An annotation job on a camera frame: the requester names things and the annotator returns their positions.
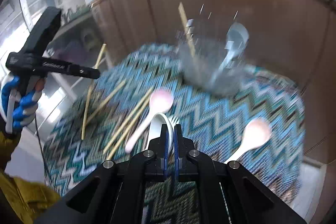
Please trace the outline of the blue white gloved left hand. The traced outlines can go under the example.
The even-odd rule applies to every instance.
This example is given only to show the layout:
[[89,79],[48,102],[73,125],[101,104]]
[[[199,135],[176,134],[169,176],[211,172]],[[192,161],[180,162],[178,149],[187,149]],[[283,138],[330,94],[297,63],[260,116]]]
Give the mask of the blue white gloved left hand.
[[10,138],[34,120],[45,79],[37,77],[35,86],[25,96],[18,91],[20,83],[20,77],[12,74],[8,74],[1,83],[1,130]]

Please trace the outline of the yellow sleeve forearm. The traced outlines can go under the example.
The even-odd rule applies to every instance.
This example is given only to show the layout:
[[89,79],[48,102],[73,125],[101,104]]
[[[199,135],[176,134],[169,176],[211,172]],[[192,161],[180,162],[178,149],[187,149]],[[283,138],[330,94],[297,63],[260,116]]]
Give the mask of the yellow sleeve forearm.
[[60,200],[60,195],[45,184],[11,177],[5,172],[20,138],[20,135],[8,138],[1,133],[1,205],[9,207],[10,213],[4,217],[6,223],[33,223]]

